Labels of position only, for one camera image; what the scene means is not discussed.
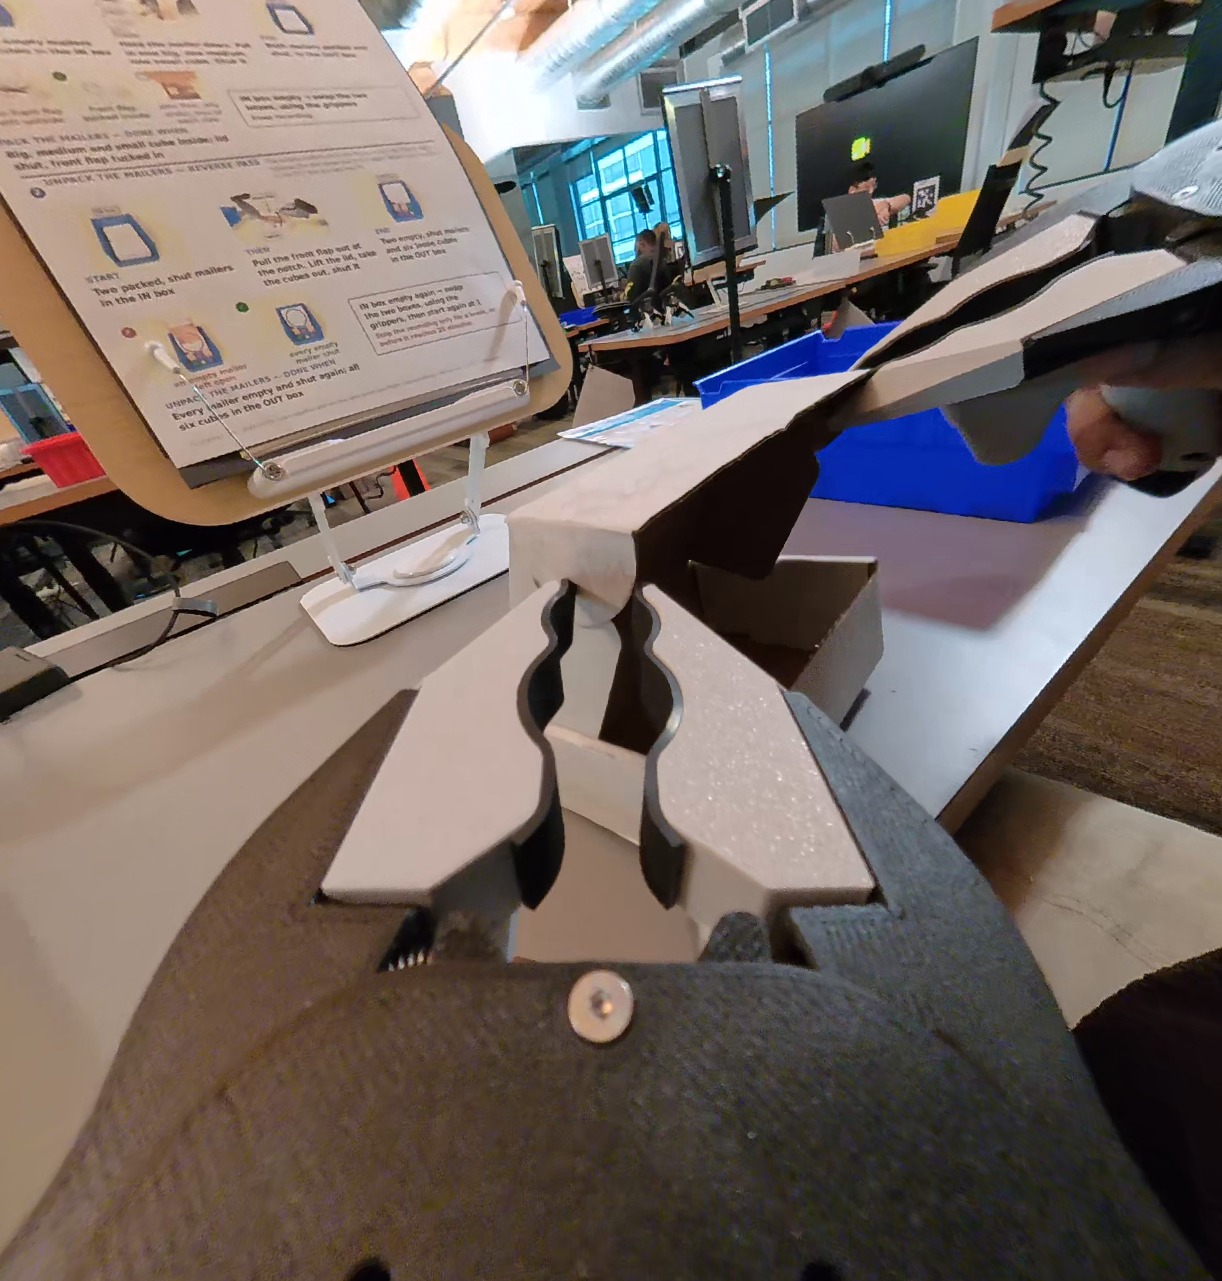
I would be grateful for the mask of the person's tan trouser leg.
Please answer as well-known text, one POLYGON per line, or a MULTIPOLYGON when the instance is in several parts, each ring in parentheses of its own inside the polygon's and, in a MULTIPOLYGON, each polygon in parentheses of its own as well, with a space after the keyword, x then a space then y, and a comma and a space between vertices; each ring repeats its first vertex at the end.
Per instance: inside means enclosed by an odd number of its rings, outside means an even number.
POLYGON ((956 842, 1070 1027, 1143 976, 1222 948, 1222 836, 1009 770, 956 842))

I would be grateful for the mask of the silver air duct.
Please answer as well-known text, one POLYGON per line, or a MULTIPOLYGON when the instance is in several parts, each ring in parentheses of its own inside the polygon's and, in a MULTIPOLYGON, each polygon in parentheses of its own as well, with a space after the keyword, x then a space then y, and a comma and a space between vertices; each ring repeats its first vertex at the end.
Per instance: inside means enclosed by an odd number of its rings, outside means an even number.
POLYGON ((576 109, 606 109, 613 90, 633 83, 645 112, 682 83, 684 48, 698 48, 737 23, 737 1, 572 3, 519 57, 527 87, 568 82, 576 109))

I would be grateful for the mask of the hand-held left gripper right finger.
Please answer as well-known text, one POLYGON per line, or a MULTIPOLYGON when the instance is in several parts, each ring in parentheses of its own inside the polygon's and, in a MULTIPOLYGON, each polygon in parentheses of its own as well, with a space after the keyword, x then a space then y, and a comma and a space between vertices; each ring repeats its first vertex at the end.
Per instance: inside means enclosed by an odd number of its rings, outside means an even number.
POLYGON ((648 888, 702 934, 743 912, 860 906, 876 880, 785 690, 658 586, 638 591, 648 888))

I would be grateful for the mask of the person's right hand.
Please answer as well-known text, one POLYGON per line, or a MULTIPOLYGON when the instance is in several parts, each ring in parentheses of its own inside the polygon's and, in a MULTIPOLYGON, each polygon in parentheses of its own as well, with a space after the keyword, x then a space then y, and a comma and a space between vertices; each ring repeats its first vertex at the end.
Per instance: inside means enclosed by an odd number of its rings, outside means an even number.
POLYGON ((1159 468, 1162 446, 1108 407, 1106 387, 1222 395, 1222 331, 1185 341, 1133 344, 1086 363, 1082 384, 1066 404, 1068 439, 1084 468, 1136 481, 1159 468))

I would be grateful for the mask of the blue plastic bin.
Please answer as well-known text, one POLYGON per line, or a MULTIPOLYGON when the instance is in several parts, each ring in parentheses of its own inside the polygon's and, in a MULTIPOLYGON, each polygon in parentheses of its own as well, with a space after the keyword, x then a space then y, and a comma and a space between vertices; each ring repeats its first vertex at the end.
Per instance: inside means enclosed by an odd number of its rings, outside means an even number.
MULTIPOLYGON (((839 338, 823 331, 698 378, 701 405, 763 382, 842 373, 886 337, 896 322, 847 328, 839 338)), ((976 461, 955 426, 938 410, 849 429, 817 452, 813 499, 940 515, 1032 524, 1061 512, 1087 473, 1067 438, 1058 408, 1038 448, 1016 462, 987 467, 976 461)))

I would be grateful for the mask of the black office chair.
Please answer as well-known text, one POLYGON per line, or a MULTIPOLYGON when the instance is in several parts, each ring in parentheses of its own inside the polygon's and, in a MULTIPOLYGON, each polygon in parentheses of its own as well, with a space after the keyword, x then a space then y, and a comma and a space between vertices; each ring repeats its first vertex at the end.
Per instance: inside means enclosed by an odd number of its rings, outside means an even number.
POLYGON ((1041 125, 1049 120, 1057 101, 1029 105, 1020 125, 998 162, 987 169, 985 179, 968 216, 952 255, 952 277, 971 268, 990 248, 1010 198, 1019 172, 1032 150, 1041 125))

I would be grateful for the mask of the white cardboard mailer box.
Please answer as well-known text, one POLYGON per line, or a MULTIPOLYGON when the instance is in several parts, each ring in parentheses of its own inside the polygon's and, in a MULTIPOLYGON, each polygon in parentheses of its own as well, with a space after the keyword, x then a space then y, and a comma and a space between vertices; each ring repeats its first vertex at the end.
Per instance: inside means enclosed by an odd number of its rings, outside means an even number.
POLYGON ((655 585, 841 724, 880 659, 876 562, 787 556, 817 452, 865 407, 865 373, 763 382, 579 468, 508 515, 509 594, 578 588, 557 759, 645 757, 630 598, 655 585))

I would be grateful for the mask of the white and blue leaflet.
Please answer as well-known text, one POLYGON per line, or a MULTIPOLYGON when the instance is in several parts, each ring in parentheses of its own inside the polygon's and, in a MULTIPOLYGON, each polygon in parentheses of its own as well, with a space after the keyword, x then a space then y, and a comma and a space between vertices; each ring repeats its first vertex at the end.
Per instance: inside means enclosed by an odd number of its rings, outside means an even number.
POLYGON ((629 449, 664 427, 695 417, 699 410, 701 400, 696 397, 660 398, 594 423, 572 424, 560 430, 557 436, 606 448, 629 449))

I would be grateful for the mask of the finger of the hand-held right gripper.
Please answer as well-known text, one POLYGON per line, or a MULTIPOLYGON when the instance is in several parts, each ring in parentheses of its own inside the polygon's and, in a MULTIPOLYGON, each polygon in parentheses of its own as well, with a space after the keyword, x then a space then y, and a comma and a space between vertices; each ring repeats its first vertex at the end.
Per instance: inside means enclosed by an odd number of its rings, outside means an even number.
POLYGON ((848 424, 873 424, 931 408, 963 413, 978 459, 988 465, 1016 461, 1032 451, 1089 366, 1087 356, 1030 357, 1028 343, 1172 276, 1181 265, 1182 260, 1165 249, 1079 265, 1009 312, 882 363, 848 398, 848 424))
POLYGON ((1074 213, 946 284, 890 334, 858 357, 860 369, 915 354, 959 328, 994 319, 1098 255, 1102 216, 1074 213))

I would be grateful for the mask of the black monitor on pole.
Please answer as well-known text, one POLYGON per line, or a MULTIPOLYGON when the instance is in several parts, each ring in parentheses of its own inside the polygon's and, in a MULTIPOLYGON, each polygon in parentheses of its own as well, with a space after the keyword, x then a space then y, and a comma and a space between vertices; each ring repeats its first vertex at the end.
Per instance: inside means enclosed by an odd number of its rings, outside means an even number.
POLYGON ((740 77, 727 76, 673 85, 663 92, 687 261, 693 273, 708 265, 724 270, 733 363, 744 357, 737 260, 757 242, 741 83, 740 77))

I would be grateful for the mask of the large black wall screen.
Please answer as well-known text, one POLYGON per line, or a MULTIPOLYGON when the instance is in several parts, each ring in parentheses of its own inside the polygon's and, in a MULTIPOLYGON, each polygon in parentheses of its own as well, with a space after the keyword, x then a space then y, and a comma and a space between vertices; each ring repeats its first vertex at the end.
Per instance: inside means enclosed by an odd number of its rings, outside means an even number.
POLYGON ((938 178, 940 195, 963 190, 976 38, 922 58, 880 85, 820 102, 794 120, 794 195, 800 229, 828 198, 845 195, 868 166, 880 197, 938 178))

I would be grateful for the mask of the dark standing desk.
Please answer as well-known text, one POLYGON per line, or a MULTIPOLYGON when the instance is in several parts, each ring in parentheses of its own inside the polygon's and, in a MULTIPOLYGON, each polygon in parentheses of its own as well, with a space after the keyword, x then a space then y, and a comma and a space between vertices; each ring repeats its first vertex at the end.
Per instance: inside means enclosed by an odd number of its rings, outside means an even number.
POLYGON ((1118 71, 1178 67, 1181 80, 1166 140, 1222 111, 1222 1, 1011 1, 994 9, 993 35, 1033 35, 1032 83, 1039 95, 1060 82, 1118 71))

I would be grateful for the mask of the printed instruction sheet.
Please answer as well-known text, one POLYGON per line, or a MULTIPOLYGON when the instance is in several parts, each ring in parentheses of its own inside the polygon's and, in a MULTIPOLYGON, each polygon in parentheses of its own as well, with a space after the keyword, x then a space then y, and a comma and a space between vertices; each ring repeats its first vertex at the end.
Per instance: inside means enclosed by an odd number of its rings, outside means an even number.
POLYGON ((0 197, 181 471, 555 366, 360 3, 0 3, 0 197))

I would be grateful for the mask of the small yellow storage bin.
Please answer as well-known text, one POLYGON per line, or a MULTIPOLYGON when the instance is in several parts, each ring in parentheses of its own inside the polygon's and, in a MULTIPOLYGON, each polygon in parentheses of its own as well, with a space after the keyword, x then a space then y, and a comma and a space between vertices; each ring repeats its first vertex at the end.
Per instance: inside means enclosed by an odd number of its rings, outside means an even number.
POLYGON ((943 197, 928 216, 890 223, 883 230, 882 238, 874 242, 874 255, 877 258, 892 258, 933 249, 937 244, 957 239, 979 195, 981 190, 975 188, 968 192, 943 197))

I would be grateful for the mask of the black electronic device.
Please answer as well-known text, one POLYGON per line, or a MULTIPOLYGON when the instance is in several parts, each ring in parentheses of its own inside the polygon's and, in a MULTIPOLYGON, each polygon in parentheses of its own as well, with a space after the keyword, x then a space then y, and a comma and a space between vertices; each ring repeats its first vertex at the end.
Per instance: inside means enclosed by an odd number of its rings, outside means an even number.
POLYGON ((27 649, 0 649, 0 724, 73 683, 61 667, 27 649))

